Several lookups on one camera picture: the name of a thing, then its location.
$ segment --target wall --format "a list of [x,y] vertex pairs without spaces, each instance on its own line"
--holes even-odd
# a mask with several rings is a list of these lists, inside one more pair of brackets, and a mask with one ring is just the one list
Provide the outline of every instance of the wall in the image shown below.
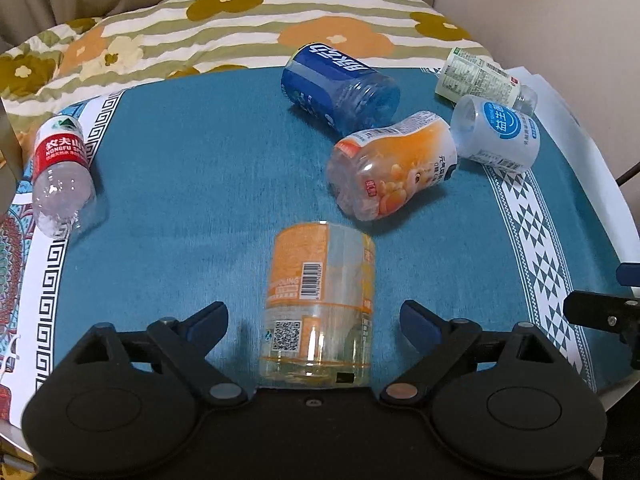
[[[614,177],[640,160],[640,0],[435,0],[505,67],[567,100]],[[640,175],[622,187],[640,226]]]

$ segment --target blue bottle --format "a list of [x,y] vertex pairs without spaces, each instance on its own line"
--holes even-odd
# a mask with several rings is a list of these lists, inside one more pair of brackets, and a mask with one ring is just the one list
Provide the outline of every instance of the blue bottle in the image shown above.
[[400,89],[389,76],[323,43],[297,51],[282,72],[282,91],[343,137],[392,123]]

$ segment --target plastic bottle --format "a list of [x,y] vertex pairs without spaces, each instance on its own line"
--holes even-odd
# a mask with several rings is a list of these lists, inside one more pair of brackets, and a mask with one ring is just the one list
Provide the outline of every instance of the plastic bottle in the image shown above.
[[442,67],[436,94],[454,103],[465,95],[476,95],[528,116],[533,116],[538,104],[538,94],[532,88],[459,47],[451,50]]
[[418,112],[388,128],[340,140],[326,174],[340,209],[368,221],[394,213],[416,192],[447,180],[457,162],[449,125],[436,114]]
[[376,249],[356,229],[310,222],[275,240],[260,342],[263,386],[366,386]]
[[323,43],[297,51],[282,72],[282,91],[343,137],[391,124],[400,89],[389,76]]
[[458,155],[510,173],[529,170],[540,150],[540,131],[529,116],[467,95],[451,117]]
[[56,116],[36,134],[33,209],[36,225],[50,238],[67,238],[79,227],[80,210],[95,196],[82,128],[75,118]]

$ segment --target bed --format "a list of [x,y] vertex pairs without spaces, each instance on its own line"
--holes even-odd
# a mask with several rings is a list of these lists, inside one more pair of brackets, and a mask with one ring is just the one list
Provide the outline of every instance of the bed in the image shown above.
[[[322,174],[337,139],[279,89],[280,67],[313,41],[395,78],[398,120],[424,108],[450,119],[433,89],[452,47],[490,57],[421,0],[167,0],[57,25],[0,56],[0,96],[26,165],[0,233],[0,418],[20,426],[28,399],[93,323],[141,330],[215,300],[230,327],[208,359],[251,390],[273,237],[315,219],[376,242],[374,387],[418,357],[398,330],[409,298],[488,330],[535,322],[594,390],[630,372],[617,338],[562,317],[574,288],[632,291],[615,282],[616,228],[558,134],[539,122],[541,152],[526,174],[463,162],[396,215],[353,222]],[[60,112],[82,124],[101,208],[69,242],[45,238],[31,213],[34,135]],[[606,172],[597,179],[612,183]]]

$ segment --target floral blanket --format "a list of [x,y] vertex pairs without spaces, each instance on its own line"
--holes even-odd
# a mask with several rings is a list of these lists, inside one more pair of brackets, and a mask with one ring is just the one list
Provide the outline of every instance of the floral blanket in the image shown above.
[[38,127],[68,105],[169,77],[283,66],[322,41],[371,66],[439,68],[487,51],[421,0],[167,0],[83,18],[0,56],[0,97],[27,163]]

